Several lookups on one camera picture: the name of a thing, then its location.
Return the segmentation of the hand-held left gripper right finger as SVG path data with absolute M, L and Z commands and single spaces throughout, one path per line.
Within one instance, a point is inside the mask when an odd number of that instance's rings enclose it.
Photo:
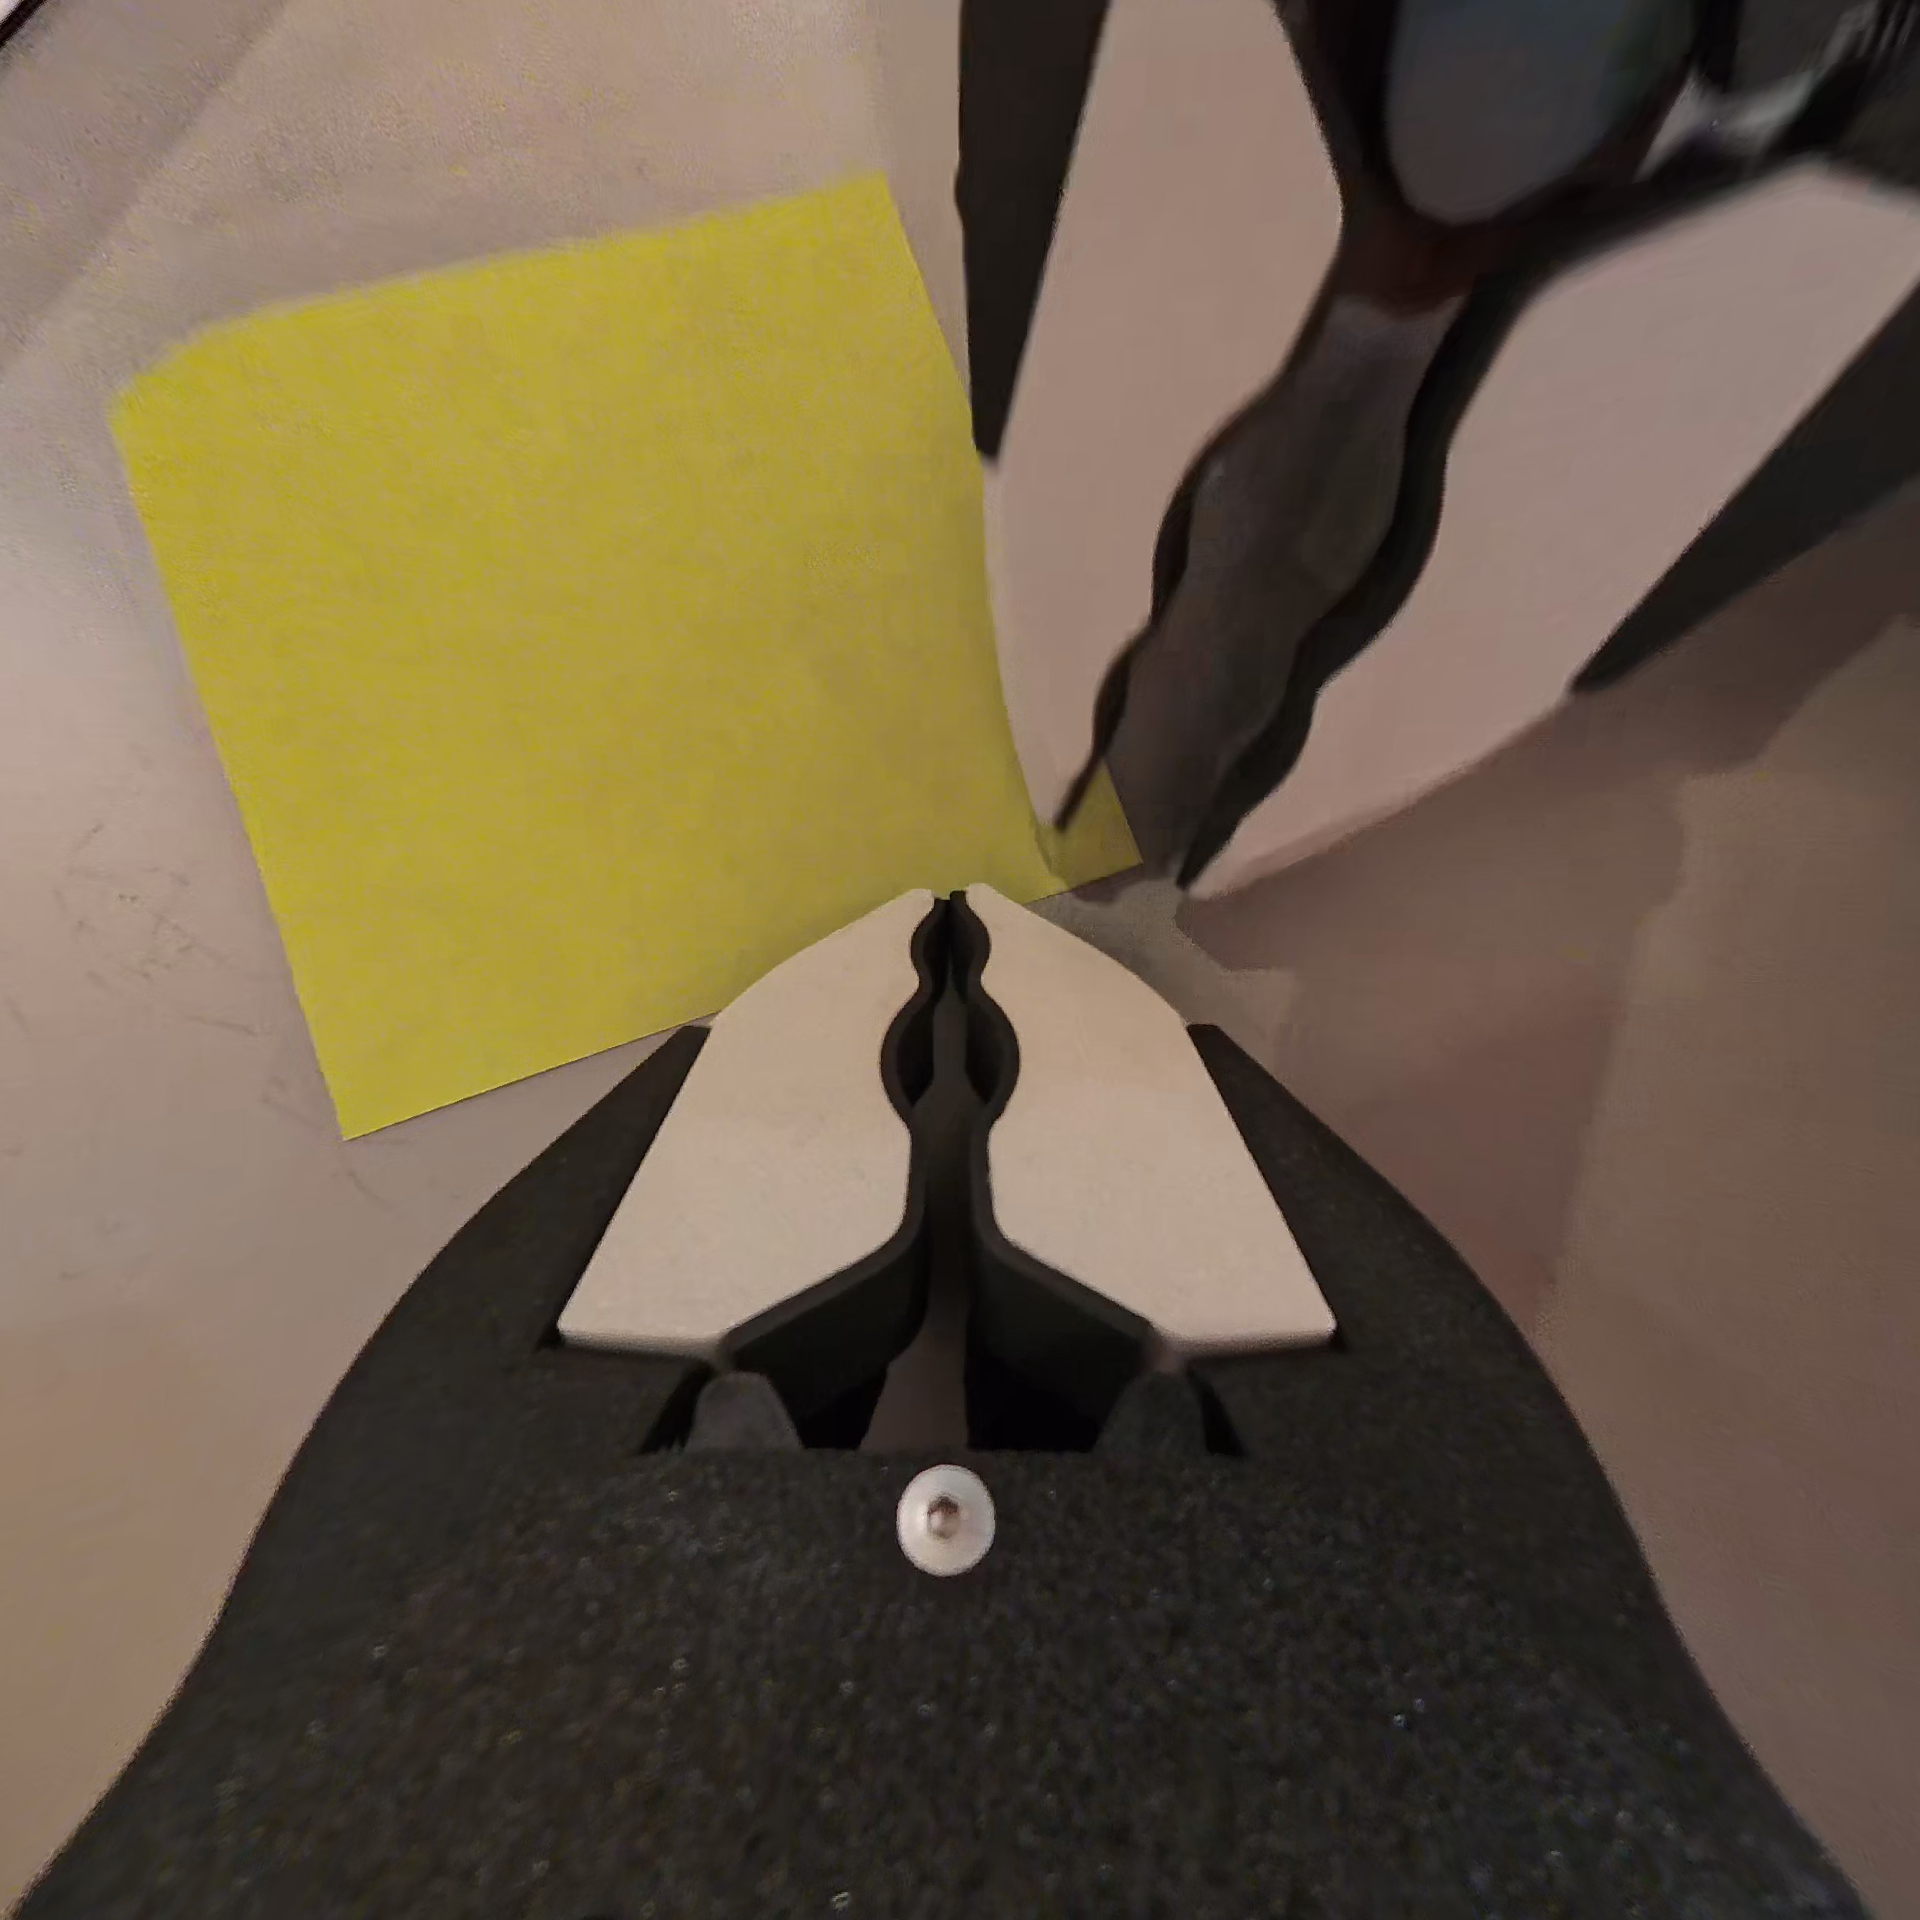
M 1189 1023 L 1138 975 L 984 882 L 954 898 L 969 1344 L 1097 1436 L 1194 1361 L 1337 1335 Z

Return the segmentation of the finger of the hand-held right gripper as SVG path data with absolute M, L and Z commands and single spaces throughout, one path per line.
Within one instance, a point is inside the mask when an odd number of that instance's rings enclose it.
M 965 4 L 974 425 L 1027 801 L 1197 833 L 1330 605 L 1297 556 L 1342 201 L 1281 4 Z
M 1546 287 L 1456 431 L 1408 602 L 1190 896 L 1281 873 L 1538 727 L 1914 280 L 1914 193 L 1808 160 Z

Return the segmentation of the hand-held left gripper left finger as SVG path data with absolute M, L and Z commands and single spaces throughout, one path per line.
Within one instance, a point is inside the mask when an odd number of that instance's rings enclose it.
M 759 1376 L 802 1445 L 861 1449 L 928 1314 L 944 983 L 945 900 L 910 889 L 714 1015 L 559 1344 Z

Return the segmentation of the yellow square paper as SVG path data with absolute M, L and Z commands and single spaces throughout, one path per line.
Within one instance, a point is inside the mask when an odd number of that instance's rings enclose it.
M 880 175 L 259 308 L 111 437 L 345 1139 L 1135 865 L 1027 803 Z

